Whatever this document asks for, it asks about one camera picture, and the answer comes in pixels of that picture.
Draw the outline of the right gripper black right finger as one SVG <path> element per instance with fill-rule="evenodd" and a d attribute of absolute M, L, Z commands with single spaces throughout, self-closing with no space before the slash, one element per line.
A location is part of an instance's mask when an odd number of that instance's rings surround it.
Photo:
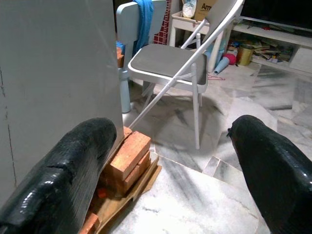
<path fill-rule="evenodd" d="M 228 129 L 247 187 L 272 234 L 312 232 L 312 162 L 251 115 Z"/>

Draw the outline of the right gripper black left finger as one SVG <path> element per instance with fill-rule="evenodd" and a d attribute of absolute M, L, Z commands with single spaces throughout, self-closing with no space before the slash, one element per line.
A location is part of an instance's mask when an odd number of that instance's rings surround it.
<path fill-rule="evenodd" d="M 1 233 L 79 233 L 116 137 L 113 122 L 100 117 L 64 135 L 1 208 Z"/>

